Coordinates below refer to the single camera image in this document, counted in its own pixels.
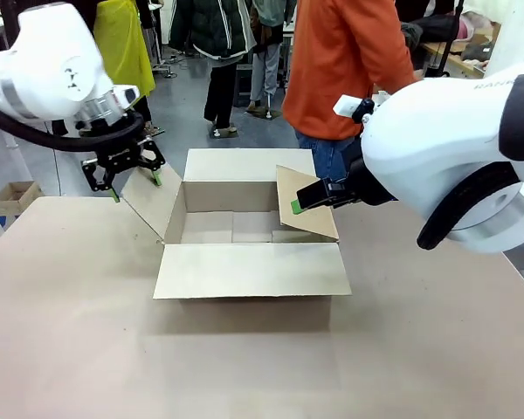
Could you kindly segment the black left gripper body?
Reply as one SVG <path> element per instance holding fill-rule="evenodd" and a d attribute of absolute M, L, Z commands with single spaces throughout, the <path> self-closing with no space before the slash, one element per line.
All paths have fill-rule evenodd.
<path fill-rule="evenodd" d="M 109 126 L 104 120 L 93 121 L 80 131 L 82 140 L 100 139 L 95 147 L 94 158 L 81 163 L 85 174 L 94 174 L 99 168 L 105 174 L 119 174 L 137 166 L 141 155 L 141 143 L 145 140 L 145 122 L 137 112 L 127 112 L 120 120 Z"/>

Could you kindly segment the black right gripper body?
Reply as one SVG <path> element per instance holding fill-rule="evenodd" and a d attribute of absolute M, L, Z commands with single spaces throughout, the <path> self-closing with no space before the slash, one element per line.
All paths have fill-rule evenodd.
<path fill-rule="evenodd" d="M 341 151 L 346 174 L 339 181 L 344 191 L 334 206 L 363 202 L 378 206 L 394 200 L 394 196 L 368 170 L 362 156 L 361 139 L 355 138 Z"/>

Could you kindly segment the large brown cardboard box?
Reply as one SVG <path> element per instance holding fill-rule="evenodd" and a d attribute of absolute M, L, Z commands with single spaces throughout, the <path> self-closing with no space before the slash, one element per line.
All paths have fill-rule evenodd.
<path fill-rule="evenodd" d="M 332 211 L 293 212 L 315 181 L 298 148 L 191 149 L 182 174 L 135 169 L 122 197 L 162 245 L 154 299 L 348 296 Z"/>

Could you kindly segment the small cardboard tray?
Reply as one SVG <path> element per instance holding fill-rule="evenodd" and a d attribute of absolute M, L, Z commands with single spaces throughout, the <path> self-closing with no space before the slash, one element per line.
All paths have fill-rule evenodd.
<path fill-rule="evenodd" d="M 20 215 L 43 195 L 34 181 L 8 182 L 0 190 L 0 216 Z"/>

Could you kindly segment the person in yellow apron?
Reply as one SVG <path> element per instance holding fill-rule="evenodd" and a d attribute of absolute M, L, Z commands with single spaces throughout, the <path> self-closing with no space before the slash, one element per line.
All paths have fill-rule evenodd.
<path fill-rule="evenodd" d="M 100 0 L 97 4 L 93 35 L 107 75 L 116 85 L 138 87 L 133 109 L 143 117 L 145 133 L 154 137 L 164 130 L 153 124 L 148 106 L 155 80 L 143 31 L 152 27 L 148 0 Z"/>

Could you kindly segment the black stool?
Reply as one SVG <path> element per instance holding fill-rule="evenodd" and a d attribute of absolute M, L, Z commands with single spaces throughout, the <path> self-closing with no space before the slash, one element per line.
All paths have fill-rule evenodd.
<path fill-rule="evenodd" d="M 252 88 L 252 65 L 238 64 L 234 83 L 234 107 L 246 107 L 250 103 Z"/>

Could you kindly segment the person in orange sweater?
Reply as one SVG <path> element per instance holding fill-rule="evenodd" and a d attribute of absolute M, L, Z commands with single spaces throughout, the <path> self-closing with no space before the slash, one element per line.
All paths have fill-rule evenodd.
<path fill-rule="evenodd" d="M 345 176 L 342 152 L 362 129 L 334 112 L 343 94 L 393 94 L 418 79 L 395 0 L 299 0 L 283 116 L 317 177 Z"/>

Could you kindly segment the person in grey trousers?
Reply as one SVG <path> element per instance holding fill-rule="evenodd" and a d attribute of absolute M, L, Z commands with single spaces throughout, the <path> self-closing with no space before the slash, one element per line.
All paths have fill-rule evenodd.
<path fill-rule="evenodd" d="M 249 113 L 264 110 L 272 117 L 271 101 L 278 88 L 279 50 L 283 30 L 293 20 L 298 0 L 252 0 L 250 26 L 255 38 Z"/>

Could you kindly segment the person in dark striped jacket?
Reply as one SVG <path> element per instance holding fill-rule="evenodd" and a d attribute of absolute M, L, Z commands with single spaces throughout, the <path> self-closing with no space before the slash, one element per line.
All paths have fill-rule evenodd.
<path fill-rule="evenodd" d="M 250 0 L 174 0 L 169 45 L 178 51 L 191 45 L 209 63 L 210 82 L 203 117 L 211 127 L 233 125 L 236 68 L 255 46 L 250 4 Z"/>

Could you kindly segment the black vertical stand pole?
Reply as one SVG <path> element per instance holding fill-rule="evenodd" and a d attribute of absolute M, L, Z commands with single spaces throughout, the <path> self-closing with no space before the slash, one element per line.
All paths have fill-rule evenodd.
<path fill-rule="evenodd" d="M 453 19 L 452 26 L 451 26 L 450 37 L 448 38 L 447 42 L 445 43 L 445 50 L 443 52 L 443 56 L 439 64 L 439 70 L 440 70 L 441 77 L 450 76 L 450 73 L 446 71 L 445 67 L 446 67 L 448 58 L 451 54 L 452 44 L 456 40 L 457 35 L 459 33 L 459 22 L 460 22 L 460 16 L 461 16 L 462 10 L 464 9 L 464 1 L 465 0 L 458 0 L 458 3 L 454 10 L 454 19 Z"/>

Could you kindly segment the cluttered background table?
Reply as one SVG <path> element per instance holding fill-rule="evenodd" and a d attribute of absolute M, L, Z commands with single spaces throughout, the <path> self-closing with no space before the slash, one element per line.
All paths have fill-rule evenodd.
<path fill-rule="evenodd" d="M 426 0 L 418 51 L 425 77 L 441 77 L 439 64 L 450 37 L 458 0 Z M 499 35 L 507 0 L 465 0 L 459 31 L 446 64 L 449 77 L 481 79 Z"/>

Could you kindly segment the metal cart frame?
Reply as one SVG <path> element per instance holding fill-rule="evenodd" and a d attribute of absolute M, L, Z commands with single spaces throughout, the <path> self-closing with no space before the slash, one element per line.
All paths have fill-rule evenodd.
<path fill-rule="evenodd" d="M 177 77 L 177 74 L 172 71 L 171 67 L 171 64 L 174 62 L 174 59 L 167 61 L 162 57 L 161 46 L 158 43 L 158 40 L 155 39 L 155 47 L 152 58 L 152 73 L 161 74 L 165 79 L 174 79 Z"/>

